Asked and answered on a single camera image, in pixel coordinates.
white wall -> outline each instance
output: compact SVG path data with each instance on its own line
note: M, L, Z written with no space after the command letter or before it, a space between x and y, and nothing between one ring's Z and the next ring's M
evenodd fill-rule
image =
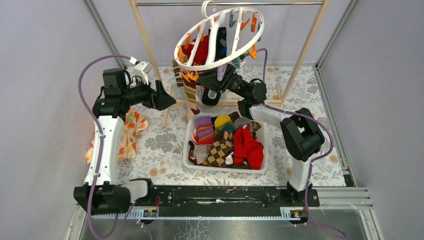
M81 0L0 1L0 239L63 239L94 129L77 81L107 54ZM90 104L113 67L88 71Z
M350 0L331 0L320 27L316 32L304 63L316 63L333 34ZM178 2L177 0L151 0L149 2ZM203 2L202 0L185 0L183 2ZM226 0L216 2L240 2ZM143 40L134 19L130 3L127 0L94 0L94 4L106 25L116 47L121 54L148 59ZM220 11L229 7L217 7ZM301 6L255 6L264 16L265 29L257 48L270 51L268 62L272 64L292 64L299 53L317 13L317 5ZM178 40L191 27L204 18L200 6L152 6L140 7L140 13L146 25L156 60L160 65L170 65ZM259 54L256 60L249 63L263 63Z
M322 67L384 239L422 239L424 4L362 0Z

white plastic basket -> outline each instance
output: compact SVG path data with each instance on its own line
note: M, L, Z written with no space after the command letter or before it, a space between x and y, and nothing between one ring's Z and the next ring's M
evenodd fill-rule
M194 165L193 163L189 161L189 157L188 157L189 141L191 140L190 138L191 133L196 128L196 124L195 124L196 119L199 117L204 117L204 116L216 117L219 115L222 115L222 114L201 112L190 118L187 124L187 129L185 130L184 145L182 148L182 163L184 164L184 166L191 169L222 171L222 172L252 173L252 174L262 174L263 172L265 172L268 169L268 139L266 137L268 136L268 128L267 128L267 124L262 121L258 121L262 125L262 127L256 132L256 138L257 138L256 140L261 142L263 145L263 162L259 170Z

orange floral cloth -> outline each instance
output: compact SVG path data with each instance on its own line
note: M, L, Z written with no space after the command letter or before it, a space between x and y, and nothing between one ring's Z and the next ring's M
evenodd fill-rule
M130 108L125 116L125 124L119 138L118 160L133 159L136 157L136 136L147 128L149 122L133 108ZM90 164L93 156L94 136L85 154L87 164Z

wooden drying rack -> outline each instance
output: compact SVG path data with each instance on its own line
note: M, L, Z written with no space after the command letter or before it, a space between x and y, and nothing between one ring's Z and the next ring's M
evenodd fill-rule
M311 46L312 39L314 38L314 35L318 29L318 26L320 25L321 19L324 16L324 12L326 11L328 4L330 0L322 0L322 1L308 1L308 2L211 2L208 5L210 6L296 6L296 5L319 5L319 9L315 15L315 18L312 22L312 26L310 27L310 30L307 34L306 40L303 44L303 47L300 51L299 57L297 58L296 64L294 65L293 71L291 72L290 78L288 80L287 86L284 89L283 94L281 94L280 91L280 85L276 84L277 89L277 96L278 99L267 99L266 102L272 105L277 105L279 107L284 106L284 102L286 101L287 95L289 94L289 90L293 85L293 82L295 81L296 75L298 74L299 68L301 67L304 58L306 56L306 53L308 52L309 47ZM147 54L149 56L149 60L151 64L153 65L153 70L156 78L160 81L162 81L161 74L159 73L158 64L156 62L155 55L153 54L152 46L149 41L148 34L146 32L146 28L143 23L142 16L139 12L139 7L152 7L152 6L162 6L162 7L171 7L171 6L201 6L202 2L136 2L136 0L129 0L129 4L131 6L132 12L135 17L135 21L137 22L138 29L140 31L141 37L143 39L145 48L147 50ZM173 85L171 84L168 89L168 94L171 96L173 91ZM237 107L237 102L241 99L220 99L217 107ZM176 104L172 105L171 107L186 107L188 101L187 100L177 100ZM167 126L167 120L168 120L168 109L165 109L164 115L163 115L163 123L162 126L166 128Z

clothespin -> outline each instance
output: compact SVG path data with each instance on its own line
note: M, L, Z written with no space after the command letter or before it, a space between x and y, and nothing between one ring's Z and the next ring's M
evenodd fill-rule
M221 66L218 67L218 75L217 75L217 80L218 81L222 81L224 78L224 74L225 74L225 70L227 69L227 64L222 64Z
M243 21L243 17L244 17L244 15L245 15L245 12L246 11L243 11L243 13L241 14L241 20ZM248 23L249 23L249 21L251 20L251 18L249 17L248 19L247 19L247 21L245 21L245 22L242 22L241 23L241 27L240 27L240 30L243 30L247 25L248 25Z
M202 27L202 25L197 26L197 32L200 32L200 28ZM205 34L202 32L201 33L201 38L200 38L200 42L203 41L203 38L205 37Z
M256 59L256 44L253 44L252 50L249 49L247 52L253 59Z
M179 61L184 64L184 55L183 55L183 50L181 49L181 46L178 46L178 58Z
M256 29L256 21L257 21L257 18L256 18L256 14L257 14L258 12L257 11L255 11L254 13L253 13L253 17L252 17L252 23L251 23L251 25L250 25L250 31L252 32L252 33L254 33L255 32L255 29Z
M195 82L197 83L198 78L199 78L199 73L198 73L198 71L194 71L194 72L195 72L195 74L194 74L194 76L193 76L193 75L190 73L190 71L186 69L186 70L185 70L185 74L181 72L181 76L182 76L183 78L185 78L185 80L187 80L187 82L191 82L191 80L193 80L193 81L195 81Z
M236 69L239 69L240 68L240 56L238 56L238 57L234 58L233 60L231 60L231 63L234 65L234 67Z
M261 29L261 27L262 27L262 22L260 22L260 23L257 24L257 31L258 32L259 32L259 29Z
M187 48L189 47L190 40L191 40L191 38L192 38L192 34L191 34L191 33L188 33L187 35L188 35L188 36L187 36L187 38L185 39L184 49L187 49Z
M231 12L229 13L229 27L232 28L234 26L234 24L237 23L237 20L233 20L234 16L233 16L233 11L231 10Z

